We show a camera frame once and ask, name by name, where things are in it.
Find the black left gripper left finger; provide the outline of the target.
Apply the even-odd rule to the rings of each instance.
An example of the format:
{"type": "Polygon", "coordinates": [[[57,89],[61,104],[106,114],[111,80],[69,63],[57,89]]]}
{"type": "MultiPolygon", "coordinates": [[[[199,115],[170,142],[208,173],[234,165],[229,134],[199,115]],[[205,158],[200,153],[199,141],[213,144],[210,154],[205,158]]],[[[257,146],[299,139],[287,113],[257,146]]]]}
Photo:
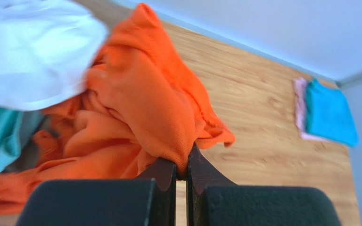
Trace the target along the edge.
{"type": "Polygon", "coordinates": [[[159,158],[134,179],[49,180],[32,192],[19,226],[172,226],[175,163],[159,158]]]}

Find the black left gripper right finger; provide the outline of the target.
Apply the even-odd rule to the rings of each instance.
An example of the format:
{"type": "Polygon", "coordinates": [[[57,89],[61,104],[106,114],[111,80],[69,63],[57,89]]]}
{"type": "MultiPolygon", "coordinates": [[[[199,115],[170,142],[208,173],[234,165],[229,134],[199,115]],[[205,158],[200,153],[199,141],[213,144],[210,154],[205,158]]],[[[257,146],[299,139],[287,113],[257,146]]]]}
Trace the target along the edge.
{"type": "Polygon", "coordinates": [[[300,186],[242,186],[217,170],[193,145],[188,160],[189,226],[339,226],[321,190],[300,186]]]}

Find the orange t-shirt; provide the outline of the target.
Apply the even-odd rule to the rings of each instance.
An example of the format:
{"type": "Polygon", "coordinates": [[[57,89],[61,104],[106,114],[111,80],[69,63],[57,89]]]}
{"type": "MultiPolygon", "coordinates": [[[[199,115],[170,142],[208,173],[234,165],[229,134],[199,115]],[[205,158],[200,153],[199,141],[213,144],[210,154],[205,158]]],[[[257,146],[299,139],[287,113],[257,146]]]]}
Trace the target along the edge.
{"type": "Polygon", "coordinates": [[[43,109],[58,136],[38,131],[35,168],[0,173],[0,215],[21,212],[47,180],[130,179],[157,158],[176,163],[182,178],[194,144],[235,142],[147,4],[114,27],[87,71],[86,87],[43,109]]]}

